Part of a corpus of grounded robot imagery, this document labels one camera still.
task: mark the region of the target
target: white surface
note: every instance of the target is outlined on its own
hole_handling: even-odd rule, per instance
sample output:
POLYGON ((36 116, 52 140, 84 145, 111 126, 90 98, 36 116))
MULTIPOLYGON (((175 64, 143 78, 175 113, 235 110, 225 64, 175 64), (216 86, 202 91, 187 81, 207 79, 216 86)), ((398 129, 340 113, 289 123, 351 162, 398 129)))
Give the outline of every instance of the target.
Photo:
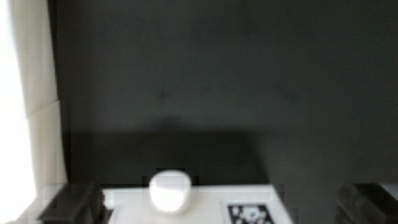
POLYGON ((150 182, 152 203, 161 212, 177 214, 187 209, 191 177, 178 170, 161 172, 150 182))
POLYGON ((276 224, 294 223, 273 185, 193 187, 189 209, 175 216, 154 209, 148 189, 106 190, 106 206, 114 209, 111 224, 228 223, 225 205, 237 201, 265 202, 276 224))

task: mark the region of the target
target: qr code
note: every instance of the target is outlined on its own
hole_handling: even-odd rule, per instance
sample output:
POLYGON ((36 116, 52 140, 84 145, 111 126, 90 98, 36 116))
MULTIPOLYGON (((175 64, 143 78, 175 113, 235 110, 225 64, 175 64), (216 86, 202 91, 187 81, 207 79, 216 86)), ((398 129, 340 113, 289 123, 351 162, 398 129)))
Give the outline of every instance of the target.
POLYGON ((232 224, 274 224, 265 204, 228 204, 232 224))

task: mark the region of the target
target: black wall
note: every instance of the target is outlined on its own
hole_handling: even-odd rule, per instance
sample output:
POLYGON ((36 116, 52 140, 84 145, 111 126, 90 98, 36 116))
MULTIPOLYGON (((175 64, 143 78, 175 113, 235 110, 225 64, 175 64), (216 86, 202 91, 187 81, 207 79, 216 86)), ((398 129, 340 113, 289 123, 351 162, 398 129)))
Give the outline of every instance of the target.
POLYGON ((82 133, 255 130, 292 215, 333 223, 342 183, 398 178, 397 1, 70 0, 54 12, 70 154, 82 133))

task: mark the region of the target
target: white cup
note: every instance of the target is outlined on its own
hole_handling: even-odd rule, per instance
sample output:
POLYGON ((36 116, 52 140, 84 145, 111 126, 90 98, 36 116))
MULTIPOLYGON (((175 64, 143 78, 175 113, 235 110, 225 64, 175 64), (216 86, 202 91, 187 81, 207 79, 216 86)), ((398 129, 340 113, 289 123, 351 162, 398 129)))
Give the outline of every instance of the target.
POLYGON ((180 214, 189 207, 191 177, 178 170, 162 171, 150 182, 150 197, 157 210, 180 214))

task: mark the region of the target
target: white wall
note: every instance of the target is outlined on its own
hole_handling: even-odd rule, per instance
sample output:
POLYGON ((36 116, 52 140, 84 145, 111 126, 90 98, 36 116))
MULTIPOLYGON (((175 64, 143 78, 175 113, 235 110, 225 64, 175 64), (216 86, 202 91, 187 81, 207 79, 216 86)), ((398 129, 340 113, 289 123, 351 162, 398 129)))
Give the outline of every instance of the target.
POLYGON ((66 183, 61 142, 61 111, 47 0, 13 0, 18 59, 31 124, 38 200, 27 218, 36 219, 49 200, 43 191, 66 183))

